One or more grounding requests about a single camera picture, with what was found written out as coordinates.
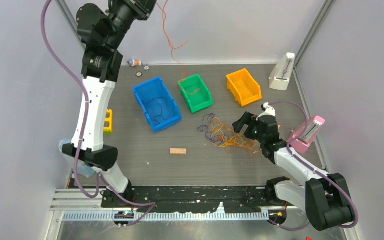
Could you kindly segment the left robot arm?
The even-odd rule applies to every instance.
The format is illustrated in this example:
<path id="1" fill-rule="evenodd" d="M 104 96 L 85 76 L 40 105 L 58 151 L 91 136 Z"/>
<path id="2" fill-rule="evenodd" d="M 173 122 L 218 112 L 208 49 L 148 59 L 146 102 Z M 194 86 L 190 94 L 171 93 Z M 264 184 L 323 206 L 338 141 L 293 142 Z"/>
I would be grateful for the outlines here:
<path id="1" fill-rule="evenodd" d="M 76 14 L 77 34 L 85 44 L 81 69 L 85 95 L 76 131 L 62 153 L 102 174 L 121 207 L 128 207 L 134 197 L 127 190 L 131 182 L 117 165 L 118 149 L 104 144 L 105 117 L 123 60 L 118 48 L 133 22 L 148 20 L 156 4 L 155 0 L 112 0 L 105 13 L 87 3 Z"/>

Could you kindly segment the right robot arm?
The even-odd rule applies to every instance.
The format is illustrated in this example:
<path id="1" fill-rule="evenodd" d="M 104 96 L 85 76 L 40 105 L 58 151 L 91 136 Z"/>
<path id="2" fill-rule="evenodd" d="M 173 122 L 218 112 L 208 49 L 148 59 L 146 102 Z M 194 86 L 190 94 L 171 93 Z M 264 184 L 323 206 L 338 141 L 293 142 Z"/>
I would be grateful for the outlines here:
<path id="1" fill-rule="evenodd" d="M 303 159 L 285 140 L 280 138 L 275 114 L 267 111 L 254 115 L 245 112 L 232 124 L 244 136 L 260 143 L 262 154 L 274 165 L 286 170 L 299 184 L 287 177 L 267 182 L 265 198 L 271 205 L 286 201 L 302 210 L 309 224 L 318 231 L 334 227 L 352 228 L 359 220 L 346 179 L 339 173 L 328 173 Z"/>

